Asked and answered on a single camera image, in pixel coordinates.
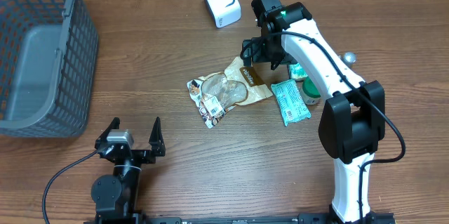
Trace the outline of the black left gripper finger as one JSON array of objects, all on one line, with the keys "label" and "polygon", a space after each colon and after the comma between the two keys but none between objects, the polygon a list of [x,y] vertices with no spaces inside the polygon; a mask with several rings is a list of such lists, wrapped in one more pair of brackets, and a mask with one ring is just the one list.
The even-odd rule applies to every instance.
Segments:
[{"label": "black left gripper finger", "polygon": [[163,141],[162,129],[161,129],[161,119],[156,118],[152,132],[149,137],[149,144],[151,145],[152,154],[155,157],[164,157],[166,155],[166,146]]},{"label": "black left gripper finger", "polygon": [[109,126],[100,134],[100,136],[95,140],[95,146],[101,146],[101,144],[107,142],[107,136],[112,129],[119,129],[120,119],[118,117],[113,118]]}]

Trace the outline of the teal tissue pack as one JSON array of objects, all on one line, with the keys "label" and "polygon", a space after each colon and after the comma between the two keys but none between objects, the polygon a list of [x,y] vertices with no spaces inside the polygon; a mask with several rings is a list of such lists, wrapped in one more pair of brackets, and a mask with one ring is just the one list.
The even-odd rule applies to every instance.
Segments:
[{"label": "teal tissue pack", "polygon": [[308,77],[304,68],[299,63],[288,65],[288,74],[295,81],[304,81]]}]

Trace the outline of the green lidded white jar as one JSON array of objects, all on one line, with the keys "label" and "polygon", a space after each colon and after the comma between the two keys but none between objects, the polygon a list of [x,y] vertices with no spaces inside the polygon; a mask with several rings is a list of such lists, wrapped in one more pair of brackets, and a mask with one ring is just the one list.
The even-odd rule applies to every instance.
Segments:
[{"label": "green lidded white jar", "polygon": [[314,83],[309,77],[307,77],[302,82],[300,95],[302,96],[302,99],[306,105],[315,105],[321,99],[321,95],[317,87],[315,87]]}]

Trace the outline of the teal wipes packet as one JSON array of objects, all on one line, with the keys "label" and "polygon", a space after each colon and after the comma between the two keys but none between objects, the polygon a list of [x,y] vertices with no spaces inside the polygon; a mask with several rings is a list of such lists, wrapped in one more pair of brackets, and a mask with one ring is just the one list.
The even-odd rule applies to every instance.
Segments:
[{"label": "teal wipes packet", "polygon": [[311,118],[311,113],[305,105],[294,80],[289,79],[272,84],[271,89],[279,105],[284,126]]}]

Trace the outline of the beige brown snack bag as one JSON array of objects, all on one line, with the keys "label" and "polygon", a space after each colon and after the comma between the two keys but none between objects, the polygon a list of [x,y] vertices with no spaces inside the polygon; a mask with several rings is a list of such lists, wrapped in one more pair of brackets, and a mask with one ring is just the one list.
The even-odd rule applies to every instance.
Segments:
[{"label": "beige brown snack bag", "polygon": [[210,129],[235,107],[251,105],[273,96],[254,68],[245,66],[240,57],[236,57],[222,72],[188,81],[187,89],[203,122]]}]

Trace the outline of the yellow dish soap bottle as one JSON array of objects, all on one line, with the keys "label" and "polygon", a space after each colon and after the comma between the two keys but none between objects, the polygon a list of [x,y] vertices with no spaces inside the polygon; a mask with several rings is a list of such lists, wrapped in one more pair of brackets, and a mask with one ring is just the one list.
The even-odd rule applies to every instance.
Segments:
[{"label": "yellow dish soap bottle", "polygon": [[345,52],[340,55],[340,60],[348,67],[352,68],[356,63],[356,54],[352,52]]}]

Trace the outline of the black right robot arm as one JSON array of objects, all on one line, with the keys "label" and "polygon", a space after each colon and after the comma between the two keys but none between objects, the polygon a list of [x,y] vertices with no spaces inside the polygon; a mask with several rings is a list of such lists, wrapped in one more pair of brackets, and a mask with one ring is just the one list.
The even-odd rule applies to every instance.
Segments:
[{"label": "black right robot arm", "polygon": [[367,83],[345,65],[321,35],[305,5],[280,0],[252,0],[260,37],[243,42],[246,66],[259,62],[299,63],[324,102],[319,139],[334,161],[335,193],[328,223],[390,223],[368,203],[370,164],[385,135],[384,89]]}]

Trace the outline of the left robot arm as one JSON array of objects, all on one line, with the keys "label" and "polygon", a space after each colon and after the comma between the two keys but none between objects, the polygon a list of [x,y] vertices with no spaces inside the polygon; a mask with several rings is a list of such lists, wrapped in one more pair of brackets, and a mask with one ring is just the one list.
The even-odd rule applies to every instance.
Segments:
[{"label": "left robot arm", "polygon": [[129,130],[119,128],[115,117],[95,141],[95,150],[101,159],[113,163],[111,175],[100,176],[92,185],[91,197],[95,202],[95,223],[147,223],[144,212],[138,211],[138,188],[141,166],[154,164],[157,157],[166,154],[161,120],[156,118],[149,137],[150,148],[133,149],[133,136]]}]

